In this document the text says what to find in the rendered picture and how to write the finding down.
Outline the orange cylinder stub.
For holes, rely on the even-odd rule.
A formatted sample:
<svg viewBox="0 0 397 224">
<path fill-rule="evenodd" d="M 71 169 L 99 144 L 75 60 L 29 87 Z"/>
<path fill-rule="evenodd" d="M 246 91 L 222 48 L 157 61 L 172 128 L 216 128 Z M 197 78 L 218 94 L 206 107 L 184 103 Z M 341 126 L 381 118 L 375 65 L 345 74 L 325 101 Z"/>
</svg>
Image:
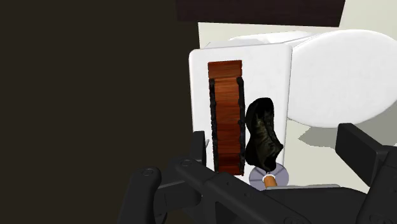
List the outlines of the orange cylinder stub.
<svg viewBox="0 0 397 224">
<path fill-rule="evenodd" d="M 275 180 L 275 176 L 273 174 L 266 174 L 262 178 L 263 184 L 265 188 L 277 186 L 277 181 Z"/>
</svg>

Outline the grey round disc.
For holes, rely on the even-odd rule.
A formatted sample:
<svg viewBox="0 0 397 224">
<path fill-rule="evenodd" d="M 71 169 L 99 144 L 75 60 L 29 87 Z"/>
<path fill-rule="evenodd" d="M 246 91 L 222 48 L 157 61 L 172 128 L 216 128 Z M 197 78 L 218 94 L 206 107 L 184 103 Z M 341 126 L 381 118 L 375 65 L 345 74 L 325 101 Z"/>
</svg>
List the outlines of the grey round disc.
<svg viewBox="0 0 397 224">
<path fill-rule="evenodd" d="M 271 172 L 265 172 L 265 170 L 258 167 L 253 168 L 249 175 L 249 184 L 259 191 L 265 190 L 267 187 L 263 179 L 266 174 L 273 175 L 278 186 L 286 186 L 288 184 L 289 174 L 286 168 L 279 163 L 276 163 L 276 168 Z"/>
</svg>

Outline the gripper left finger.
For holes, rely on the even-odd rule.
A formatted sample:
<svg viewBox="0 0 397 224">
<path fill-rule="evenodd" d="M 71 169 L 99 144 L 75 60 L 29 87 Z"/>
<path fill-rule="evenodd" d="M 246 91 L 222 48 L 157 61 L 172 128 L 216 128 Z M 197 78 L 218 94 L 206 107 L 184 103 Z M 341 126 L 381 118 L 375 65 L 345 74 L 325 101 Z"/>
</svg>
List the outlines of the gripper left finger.
<svg viewBox="0 0 397 224">
<path fill-rule="evenodd" d="M 117 224 L 164 224 L 169 211 L 192 209 L 202 224 L 308 224 L 308 219 L 227 172 L 205 165 L 205 134 L 195 131 L 188 157 L 172 160 L 162 181 L 156 167 L 130 178 Z"/>
</svg>

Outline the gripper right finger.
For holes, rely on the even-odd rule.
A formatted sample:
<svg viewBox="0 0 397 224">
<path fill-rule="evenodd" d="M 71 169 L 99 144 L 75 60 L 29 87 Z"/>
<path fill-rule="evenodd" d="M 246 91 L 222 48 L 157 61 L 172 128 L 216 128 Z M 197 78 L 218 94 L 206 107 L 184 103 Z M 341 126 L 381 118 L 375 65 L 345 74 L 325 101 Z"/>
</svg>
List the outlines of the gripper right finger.
<svg viewBox="0 0 397 224">
<path fill-rule="evenodd" d="M 335 151 L 369 187 L 356 224 L 397 224 L 397 146 L 380 144 L 357 126 L 341 123 Z"/>
</svg>

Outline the black crumpled figure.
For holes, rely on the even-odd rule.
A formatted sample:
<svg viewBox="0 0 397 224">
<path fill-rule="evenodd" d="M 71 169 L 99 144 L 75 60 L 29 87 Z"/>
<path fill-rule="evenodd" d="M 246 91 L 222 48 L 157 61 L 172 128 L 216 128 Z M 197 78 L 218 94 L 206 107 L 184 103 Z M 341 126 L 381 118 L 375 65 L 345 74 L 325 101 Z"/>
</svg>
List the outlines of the black crumpled figure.
<svg viewBox="0 0 397 224">
<path fill-rule="evenodd" d="M 274 130 L 274 103 L 271 98 L 258 98 L 248 106 L 246 127 L 250 134 L 245 149 L 246 162 L 266 172 L 273 171 L 284 145 Z"/>
</svg>

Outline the brown wooden box black edges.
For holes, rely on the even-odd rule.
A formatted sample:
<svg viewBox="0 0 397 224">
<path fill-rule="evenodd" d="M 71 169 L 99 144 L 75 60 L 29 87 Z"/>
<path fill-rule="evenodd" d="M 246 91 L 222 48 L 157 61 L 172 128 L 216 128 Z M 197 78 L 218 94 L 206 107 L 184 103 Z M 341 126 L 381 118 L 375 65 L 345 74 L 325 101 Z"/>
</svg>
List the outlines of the brown wooden box black edges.
<svg viewBox="0 0 397 224">
<path fill-rule="evenodd" d="M 242 61 L 209 62 L 207 68 L 214 170 L 242 176 L 246 147 Z"/>
</svg>

